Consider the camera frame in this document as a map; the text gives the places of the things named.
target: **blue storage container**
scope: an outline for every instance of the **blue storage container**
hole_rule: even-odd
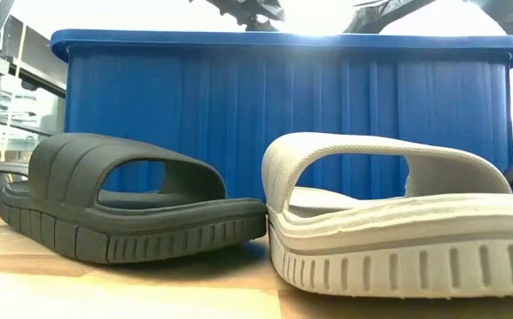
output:
[[[133,138],[215,166],[231,197],[263,197],[261,157],[295,131],[454,147],[500,170],[513,159],[513,36],[304,36],[64,30],[66,131]],[[105,187],[147,191],[159,169],[118,169]],[[331,156],[299,184],[357,198],[403,193],[403,159]]]

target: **container lid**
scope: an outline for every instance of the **container lid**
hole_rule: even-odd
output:
[[[404,35],[294,35],[279,32],[180,32],[59,30],[51,37],[51,50],[68,61],[72,44],[155,46],[288,46],[355,48],[357,50],[478,50],[504,51],[513,67],[513,35],[404,36]]]

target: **white slide sandal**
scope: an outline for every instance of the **white slide sandal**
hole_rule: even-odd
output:
[[[404,198],[358,200],[295,187],[341,153],[401,155]],[[513,296],[513,194],[474,154],[379,136],[292,133],[262,162],[271,259],[288,283],[345,296]]]

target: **wooden surface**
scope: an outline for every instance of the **wooden surface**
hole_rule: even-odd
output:
[[[134,266],[71,261],[0,220],[0,318],[513,318],[513,298],[390,300],[300,292],[268,241]]]

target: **window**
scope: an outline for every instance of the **window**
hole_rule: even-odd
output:
[[[0,77],[0,161],[29,161],[47,136],[63,131],[65,100],[12,75]]]

